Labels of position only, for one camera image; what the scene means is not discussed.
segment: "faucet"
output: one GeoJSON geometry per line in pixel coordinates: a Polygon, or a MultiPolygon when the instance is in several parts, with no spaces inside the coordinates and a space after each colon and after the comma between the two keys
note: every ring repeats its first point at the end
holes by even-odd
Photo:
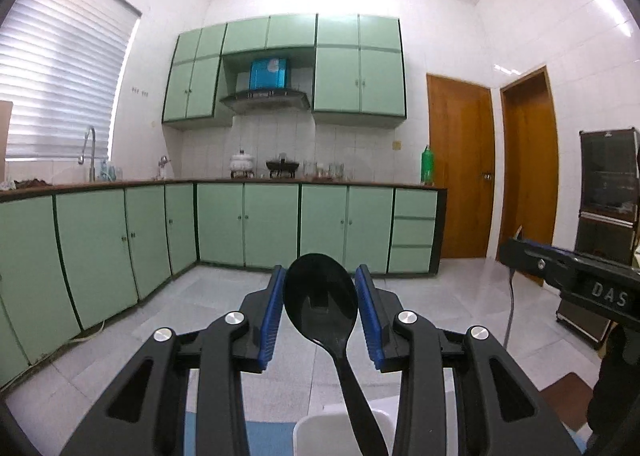
{"type": "Polygon", "coordinates": [[[86,141],[89,139],[89,133],[91,133],[91,168],[89,169],[89,181],[95,181],[95,127],[90,125],[86,128],[84,133],[84,144],[82,145],[82,153],[78,158],[78,165],[84,165],[84,150],[86,149],[86,141]]]}

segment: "white blind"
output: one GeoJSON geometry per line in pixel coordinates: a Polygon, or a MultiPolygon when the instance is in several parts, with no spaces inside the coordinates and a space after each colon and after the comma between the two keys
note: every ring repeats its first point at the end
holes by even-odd
{"type": "Polygon", "coordinates": [[[6,157],[77,158],[88,125],[107,157],[111,114],[140,14],[122,0],[17,0],[0,27],[6,157]]]}

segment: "blue mat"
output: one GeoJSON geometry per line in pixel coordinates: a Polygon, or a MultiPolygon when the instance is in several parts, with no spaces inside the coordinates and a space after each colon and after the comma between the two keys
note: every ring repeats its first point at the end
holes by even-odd
{"type": "MultiPolygon", "coordinates": [[[[295,423],[247,422],[251,456],[292,456],[295,423]]],[[[194,456],[196,447],[196,413],[184,419],[184,456],[194,456]]]]}

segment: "white tiled wall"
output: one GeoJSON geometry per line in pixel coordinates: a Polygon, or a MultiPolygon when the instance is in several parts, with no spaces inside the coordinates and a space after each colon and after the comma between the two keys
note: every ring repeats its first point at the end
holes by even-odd
{"type": "Polygon", "coordinates": [[[408,119],[395,130],[315,125],[309,113],[236,117],[231,129],[184,134],[183,175],[227,176],[240,147],[265,160],[280,152],[301,163],[344,162],[363,181],[419,180],[429,141],[426,73],[478,84],[490,81],[486,36],[474,6],[464,0],[212,0],[206,24],[276,13],[373,14],[398,17],[406,68],[408,119]],[[402,149],[392,150],[400,140],[402,149]]]}
{"type": "MultiPolygon", "coordinates": [[[[122,83],[112,160],[123,168],[125,178],[146,179],[158,174],[158,160],[168,154],[170,171],[179,173],[182,134],[161,126],[164,91],[177,35],[202,26],[210,0],[126,1],[142,12],[142,19],[122,83]],[[133,87],[140,92],[132,92],[133,87]],[[142,97],[143,90],[148,97],[142,97]]],[[[73,162],[10,163],[8,172],[14,179],[38,177],[60,183],[83,176],[73,162]]]]}
{"type": "MultiPolygon", "coordinates": [[[[578,132],[640,126],[640,32],[622,0],[610,0],[622,15],[618,20],[603,5],[603,0],[480,0],[477,6],[492,64],[521,73],[548,67],[560,160],[554,244],[565,248],[574,247],[580,205],[578,132]]],[[[492,75],[495,88],[515,79],[495,69],[492,75]]],[[[502,125],[496,120],[498,133],[502,125]]],[[[502,147],[497,151],[497,163],[503,163],[502,147]]],[[[496,181],[502,178],[496,172],[496,181]]]]}

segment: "brown countertop edge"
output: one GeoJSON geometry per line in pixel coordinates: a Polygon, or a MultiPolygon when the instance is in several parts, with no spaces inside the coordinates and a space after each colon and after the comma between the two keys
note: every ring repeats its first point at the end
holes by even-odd
{"type": "Polygon", "coordinates": [[[441,187],[427,187],[425,185],[412,185],[402,183],[375,183],[366,181],[321,181],[304,179],[171,179],[171,180],[130,180],[113,183],[77,183],[71,185],[51,185],[47,187],[31,187],[28,189],[17,189],[12,191],[0,191],[0,203],[4,201],[25,200],[54,194],[69,194],[74,192],[103,191],[110,189],[127,189],[131,187],[147,187],[152,185],[173,185],[180,183],[277,183],[277,184],[305,184],[305,185],[350,185],[354,187],[388,187],[395,189],[421,189],[430,191],[446,191],[441,187]]]}

